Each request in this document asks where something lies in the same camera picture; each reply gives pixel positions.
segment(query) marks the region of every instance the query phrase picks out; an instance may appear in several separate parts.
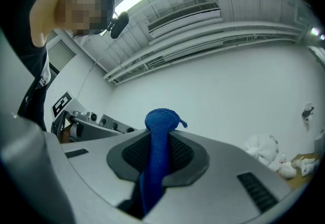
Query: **blue cloth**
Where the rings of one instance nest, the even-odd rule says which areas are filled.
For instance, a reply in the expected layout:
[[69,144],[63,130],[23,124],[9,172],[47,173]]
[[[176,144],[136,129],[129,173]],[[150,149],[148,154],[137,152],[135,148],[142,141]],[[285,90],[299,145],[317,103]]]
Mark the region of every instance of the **blue cloth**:
[[149,162],[140,175],[140,191],[144,213],[147,214],[163,195],[161,182],[170,173],[168,135],[179,122],[187,127],[177,113],[170,109],[155,109],[145,119],[146,127],[151,131]]

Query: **gray machine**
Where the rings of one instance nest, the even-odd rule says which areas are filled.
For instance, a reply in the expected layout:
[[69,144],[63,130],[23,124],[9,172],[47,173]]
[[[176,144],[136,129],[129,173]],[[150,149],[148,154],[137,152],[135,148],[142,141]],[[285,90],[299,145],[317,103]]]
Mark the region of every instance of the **gray machine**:
[[[139,140],[150,139],[149,130],[60,144],[54,134],[42,132],[26,119],[6,115],[0,120],[5,123],[1,135],[14,137],[2,141],[2,161],[13,179],[22,176],[20,164],[31,167],[30,161],[42,162],[37,175],[27,186],[20,184],[20,189],[36,210],[58,223],[267,223],[285,212],[301,192],[291,191],[274,172],[233,145],[171,131],[170,139],[188,145],[193,152],[190,162],[172,174],[180,177],[184,173],[185,182],[170,182],[154,208],[136,218],[123,205],[134,197],[136,183],[132,180],[139,172],[122,152]],[[97,127],[92,124],[90,129],[96,133]],[[27,156],[17,161],[22,155]],[[44,182],[38,176],[42,171],[54,180]],[[43,196],[32,193],[34,186],[42,189]],[[56,196],[51,202],[66,205],[57,214],[46,199],[51,194]]]

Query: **fluorescent light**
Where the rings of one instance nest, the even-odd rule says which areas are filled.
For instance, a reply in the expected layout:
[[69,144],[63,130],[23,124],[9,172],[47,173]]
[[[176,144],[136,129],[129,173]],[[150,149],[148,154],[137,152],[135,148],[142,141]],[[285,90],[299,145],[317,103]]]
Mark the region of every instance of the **fluorescent light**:
[[319,29],[313,27],[312,30],[311,30],[311,34],[316,35],[316,36],[319,35]]
[[[120,15],[120,13],[122,13],[123,11],[128,11],[129,9],[131,9],[131,7],[135,6],[140,1],[141,0],[123,0],[115,7],[115,13],[117,15]],[[100,33],[100,36],[103,36],[106,32],[107,30],[103,31],[102,33]]]

